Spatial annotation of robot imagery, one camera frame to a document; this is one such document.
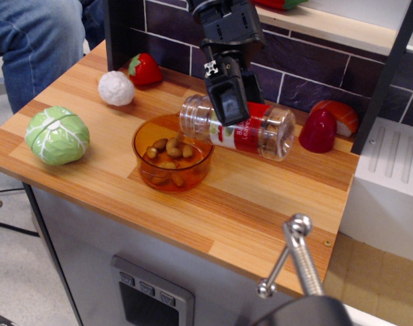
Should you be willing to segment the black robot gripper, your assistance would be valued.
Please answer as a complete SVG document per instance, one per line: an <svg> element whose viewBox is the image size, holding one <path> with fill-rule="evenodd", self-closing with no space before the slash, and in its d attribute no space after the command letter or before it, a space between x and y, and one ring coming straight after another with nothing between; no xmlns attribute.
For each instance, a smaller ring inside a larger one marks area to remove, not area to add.
<svg viewBox="0 0 413 326"><path fill-rule="evenodd" d="M231 126L250 118L247 101L264 104L264 93L258 76L250 71L252 59L266 46L259 16L252 1L190 1L189 11L201 25L204 38L200 48L206 56L202 77L207 81L218 72L219 64L231 58L243 78L215 81L207 92L217 119Z"/></svg>

